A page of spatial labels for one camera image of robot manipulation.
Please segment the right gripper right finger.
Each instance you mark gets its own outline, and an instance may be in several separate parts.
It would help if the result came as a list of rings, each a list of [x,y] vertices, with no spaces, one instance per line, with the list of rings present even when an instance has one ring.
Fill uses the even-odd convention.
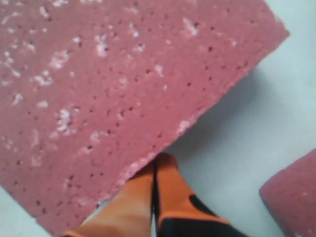
[[[168,153],[155,158],[154,210],[158,237],[243,237],[245,234],[212,212],[181,176]]]

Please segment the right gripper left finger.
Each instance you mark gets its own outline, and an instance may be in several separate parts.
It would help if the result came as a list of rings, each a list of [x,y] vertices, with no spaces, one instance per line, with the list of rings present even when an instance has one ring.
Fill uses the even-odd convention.
[[[154,165],[148,164],[128,180],[94,217],[66,237],[149,237],[152,223]]]

